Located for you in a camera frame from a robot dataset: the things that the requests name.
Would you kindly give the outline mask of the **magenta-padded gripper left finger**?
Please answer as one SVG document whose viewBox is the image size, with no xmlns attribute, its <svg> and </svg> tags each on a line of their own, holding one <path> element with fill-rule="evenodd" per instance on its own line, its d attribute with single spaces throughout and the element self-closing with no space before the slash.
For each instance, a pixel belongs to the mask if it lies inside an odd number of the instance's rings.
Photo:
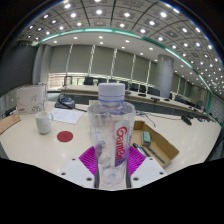
<svg viewBox="0 0 224 224">
<path fill-rule="evenodd" d="M 61 170 L 60 177 L 84 188 L 93 188 L 97 174 L 95 149 L 90 147 L 78 158 L 72 158 Z"/>
</svg>

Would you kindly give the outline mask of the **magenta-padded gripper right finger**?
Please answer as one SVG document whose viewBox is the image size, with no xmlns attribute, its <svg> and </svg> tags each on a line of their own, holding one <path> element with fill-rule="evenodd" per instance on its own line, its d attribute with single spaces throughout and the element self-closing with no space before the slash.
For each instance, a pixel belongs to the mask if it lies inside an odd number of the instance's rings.
<svg viewBox="0 0 224 224">
<path fill-rule="evenodd" d="M 154 157 L 146 157 L 134 147 L 129 150 L 126 186 L 140 188 L 167 175 Z"/>
</svg>

